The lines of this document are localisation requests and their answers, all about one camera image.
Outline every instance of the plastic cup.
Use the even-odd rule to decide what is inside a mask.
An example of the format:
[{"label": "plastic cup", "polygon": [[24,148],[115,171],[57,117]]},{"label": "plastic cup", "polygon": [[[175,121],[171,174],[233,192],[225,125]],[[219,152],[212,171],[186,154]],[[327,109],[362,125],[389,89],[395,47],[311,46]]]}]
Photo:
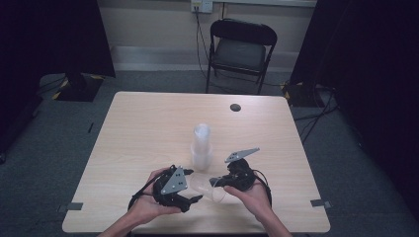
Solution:
[{"label": "plastic cup", "polygon": [[213,184],[210,182],[210,179],[214,177],[208,174],[193,173],[189,176],[188,185],[204,197],[220,202],[224,199],[226,192],[223,187],[216,187],[216,182]]},{"label": "plastic cup", "polygon": [[191,145],[192,165],[203,171],[210,167],[212,161],[212,147],[210,144],[210,127],[200,123],[194,128],[194,141]]}]

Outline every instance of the wall outlet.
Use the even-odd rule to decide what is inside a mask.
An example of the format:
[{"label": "wall outlet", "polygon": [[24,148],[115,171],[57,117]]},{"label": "wall outlet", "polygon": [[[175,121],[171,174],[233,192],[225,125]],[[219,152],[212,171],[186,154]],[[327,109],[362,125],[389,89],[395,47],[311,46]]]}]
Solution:
[{"label": "wall outlet", "polygon": [[212,0],[191,0],[191,12],[212,13]]}]

